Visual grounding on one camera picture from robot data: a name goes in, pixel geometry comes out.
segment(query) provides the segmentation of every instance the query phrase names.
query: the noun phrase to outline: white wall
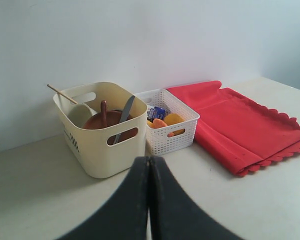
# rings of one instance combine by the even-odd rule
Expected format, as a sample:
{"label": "white wall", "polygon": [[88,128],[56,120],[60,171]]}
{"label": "white wall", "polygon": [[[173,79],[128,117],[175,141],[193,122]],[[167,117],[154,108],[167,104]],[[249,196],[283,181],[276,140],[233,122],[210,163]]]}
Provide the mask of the white wall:
{"label": "white wall", "polygon": [[0,151],[61,133],[47,83],[261,75],[300,88],[300,0],[0,0]]}

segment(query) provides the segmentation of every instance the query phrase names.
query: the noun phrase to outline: knife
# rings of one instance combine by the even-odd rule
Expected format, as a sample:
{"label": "knife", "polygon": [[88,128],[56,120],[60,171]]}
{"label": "knife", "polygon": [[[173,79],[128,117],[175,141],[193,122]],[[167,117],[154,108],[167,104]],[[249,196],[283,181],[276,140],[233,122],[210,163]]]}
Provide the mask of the knife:
{"label": "knife", "polygon": [[[132,95],[128,99],[128,101],[126,101],[126,103],[124,105],[124,108],[123,108],[123,111],[122,111],[122,114],[121,114],[121,118],[120,118],[119,124],[127,121],[128,117],[129,117],[129,113],[130,113],[131,107],[132,107],[132,104],[134,103],[134,100],[135,100],[135,96]],[[113,145],[115,145],[115,144],[118,143],[120,136],[121,136],[121,133],[118,133],[117,135],[115,135],[115,139],[114,139]]]}

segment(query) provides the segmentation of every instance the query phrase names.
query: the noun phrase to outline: black object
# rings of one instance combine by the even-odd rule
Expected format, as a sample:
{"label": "black object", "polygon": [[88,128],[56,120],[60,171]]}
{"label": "black object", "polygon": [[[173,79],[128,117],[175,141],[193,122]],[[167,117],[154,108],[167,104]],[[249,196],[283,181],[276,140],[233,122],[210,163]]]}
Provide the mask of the black object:
{"label": "black object", "polygon": [[148,175],[148,159],[135,159],[129,173],[109,200],[59,240],[145,240]]}
{"label": "black object", "polygon": [[241,240],[196,205],[162,157],[137,157],[126,178],[90,218],[59,240]]}

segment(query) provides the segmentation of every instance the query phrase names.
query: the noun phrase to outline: wooden stick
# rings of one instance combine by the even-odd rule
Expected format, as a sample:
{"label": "wooden stick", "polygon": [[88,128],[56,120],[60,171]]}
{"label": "wooden stick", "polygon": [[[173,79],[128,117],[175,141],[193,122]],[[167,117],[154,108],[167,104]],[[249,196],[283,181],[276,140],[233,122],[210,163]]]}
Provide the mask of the wooden stick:
{"label": "wooden stick", "polygon": [[60,92],[59,90],[55,89],[53,86],[51,86],[50,84],[47,84],[47,86],[49,88],[51,88],[53,91],[55,91],[56,93],[60,94],[61,96],[65,97],[66,99],[68,99],[70,102],[74,103],[74,104],[78,104],[77,101],[75,101],[74,99],[72,99],[71,97],[68,97],[67,95],[64,95],[62,92]]}

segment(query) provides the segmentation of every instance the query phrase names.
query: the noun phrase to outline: red tablecloth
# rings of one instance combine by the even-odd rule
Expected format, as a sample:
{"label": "red tablecloth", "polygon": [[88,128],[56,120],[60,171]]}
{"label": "red tablecloth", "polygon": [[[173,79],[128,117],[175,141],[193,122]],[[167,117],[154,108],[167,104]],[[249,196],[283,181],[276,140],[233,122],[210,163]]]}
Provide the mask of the red tablecloth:
{"label": "red tablecloth", "polygon": [[245,176],[300,153],[296,118],[220,87],[208,81],[167,90],[200,114],[196,142],[231,173]]}

